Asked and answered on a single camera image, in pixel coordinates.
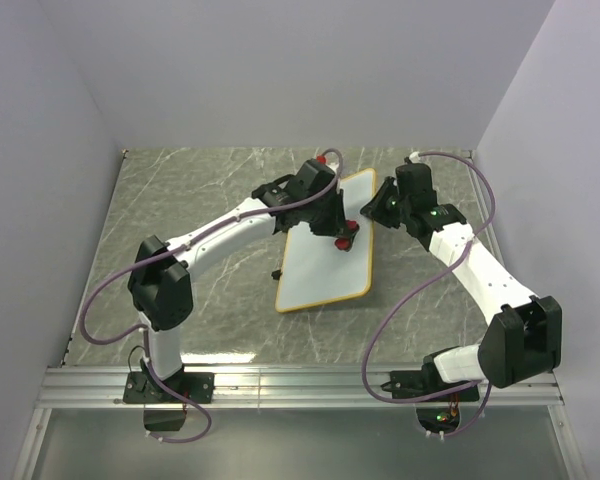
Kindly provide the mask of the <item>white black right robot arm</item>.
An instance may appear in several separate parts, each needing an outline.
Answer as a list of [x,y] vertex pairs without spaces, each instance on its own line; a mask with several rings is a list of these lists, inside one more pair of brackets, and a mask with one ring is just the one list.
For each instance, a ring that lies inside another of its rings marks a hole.
[[480,381],[506,388],[560,365],[559,303],[516,280],[458,208],[439,203],[431,168],[415,155],[384,180],[361,213],[385,227],[405,228],[455,276],[487,325],[479,343],[427,356],[410,397],[441,400]]

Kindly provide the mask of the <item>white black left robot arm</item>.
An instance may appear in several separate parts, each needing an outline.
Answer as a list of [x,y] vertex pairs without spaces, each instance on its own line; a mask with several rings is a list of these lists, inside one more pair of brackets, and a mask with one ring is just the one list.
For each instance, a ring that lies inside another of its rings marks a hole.
[[152,236],[138,250],[128,289],[145,325],[146,388],[160,402],[176,399],[184,370],[180,325],[194,308],[192,284],[211,266],[255,241],[306,224],[315,236],[350,245],[359,228],[346,220],[339,182],[342,161],[321,154],[295,174],[257,187],[233,210],[168,242]]

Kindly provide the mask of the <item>red black whiteboard eraser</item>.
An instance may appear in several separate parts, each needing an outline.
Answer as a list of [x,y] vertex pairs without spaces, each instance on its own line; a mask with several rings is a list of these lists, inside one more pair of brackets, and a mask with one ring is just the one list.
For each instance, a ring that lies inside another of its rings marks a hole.
[[344,230],[344,235],[343,236],[339,236],[335,241],[334,241],[334,246],[339,250],[339,251],[344,251],[344,252],[348,252],[351,250],[355,237],[358,234],[360,230],[359,224],[354,221],[354,220],[347,220],[346,221],[346,228]]

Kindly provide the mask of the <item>yellow framed whiteboard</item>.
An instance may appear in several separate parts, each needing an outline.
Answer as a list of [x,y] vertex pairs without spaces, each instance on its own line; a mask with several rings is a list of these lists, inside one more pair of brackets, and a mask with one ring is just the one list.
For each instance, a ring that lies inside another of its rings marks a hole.
[[279,313],[359,298],[371,288],[374,224],[361,208],[376,191],[373,168],[341,181],[344,212],[359,231],[349,250],[340,250],[330,237],[318,237],[301,223],[287,234],[275,309]]

